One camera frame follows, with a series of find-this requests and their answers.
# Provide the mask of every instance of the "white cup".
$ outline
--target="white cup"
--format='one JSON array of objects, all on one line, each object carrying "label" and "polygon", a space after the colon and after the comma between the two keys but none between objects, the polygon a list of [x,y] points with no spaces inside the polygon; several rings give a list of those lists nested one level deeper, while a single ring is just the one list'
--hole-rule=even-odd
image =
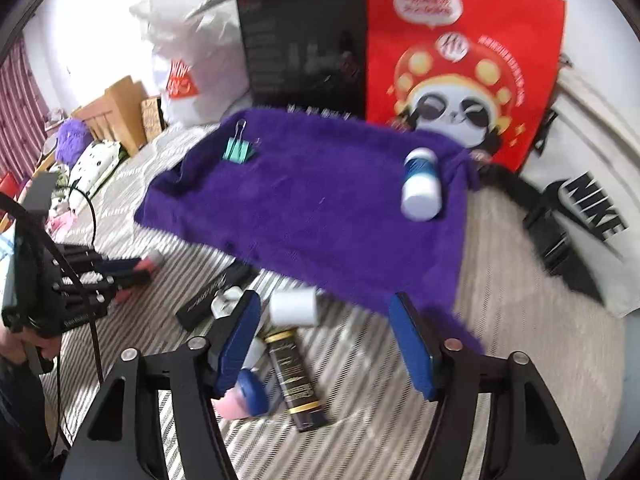
[{"label": "white cup", "polygon": [[318,302],[314,288],[277,290],[269,301],[275,326],[318,326]]}]

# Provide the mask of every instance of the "blue lid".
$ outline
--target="blue lid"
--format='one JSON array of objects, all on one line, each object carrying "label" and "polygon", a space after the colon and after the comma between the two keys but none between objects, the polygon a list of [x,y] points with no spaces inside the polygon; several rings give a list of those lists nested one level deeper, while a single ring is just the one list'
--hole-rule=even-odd
[{"label": "blue lid", "polygon": [[238,374],[238,386],[244,395],[251,416],[263,415],[269,411],[267,391],[256,374],[243,368]]}]

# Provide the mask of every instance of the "wall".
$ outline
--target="wall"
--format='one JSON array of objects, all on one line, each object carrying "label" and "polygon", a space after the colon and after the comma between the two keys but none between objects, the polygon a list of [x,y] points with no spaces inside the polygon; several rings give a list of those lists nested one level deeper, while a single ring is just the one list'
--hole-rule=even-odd
[{"label": "wall", "polygon": [[53,83],[49,66],[49,51],[42,35],[42,22],[40,14],[34,15],[24,27],[24,44],[27,49],[27,57],[31,65],[31,71],[40,88],[40,92],[49,109],[60,108],[62,104],[58,98],[58,91]]},{"label": "wall", "polygon": [[[140,40],[129,7],[140,0],[45,0],[36,16],[40,37],[28,36],[34,72],[43,92],[73,110],[99,96],[124,75],[141,79],[156,93],[149,44]],[[635,124],[640,120],[640,49],[624,17],[610,0],[568,0],[564,49],[600,91]]]},{"label": "wall", "polygon": [[45,0],[25,31],[34,74],[47,104],[67,112],[126,75],[149,94],[151,45],[140,39],[129,7],[140,0]]}]

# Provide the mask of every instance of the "black bag strap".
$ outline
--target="black bag strap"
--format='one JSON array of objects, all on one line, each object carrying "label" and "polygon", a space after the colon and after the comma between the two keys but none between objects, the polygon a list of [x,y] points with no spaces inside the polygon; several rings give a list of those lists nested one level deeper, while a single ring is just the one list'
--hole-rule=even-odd
[{"label": "black bag strap", "polygon": [[546,272],[551,276],[562,276],[566,286],[571,290],[604,304],[591,271],[575,251],[567,232],[554,217],[553,207],[542,193],[515,173],[497,164],[482,166],[479,175],[484,185],[501,190],[527,211],[522,224]]}]

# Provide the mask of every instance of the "green binder clip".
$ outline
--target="green binder clip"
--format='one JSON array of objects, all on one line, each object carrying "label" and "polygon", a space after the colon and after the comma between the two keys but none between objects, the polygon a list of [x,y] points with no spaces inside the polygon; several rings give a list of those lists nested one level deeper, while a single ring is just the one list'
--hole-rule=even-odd
[{"label": "green binder clip", "polygon": [[246,121],[240,119],[236,123],[236,134],[233,139],[229,139],[226,142],[225,154],[222,156],[222,160],[229,160],[236,164],[242,164],[246,162],[253,154],[254,149],[248,140],[242,140],[242,132]]}]

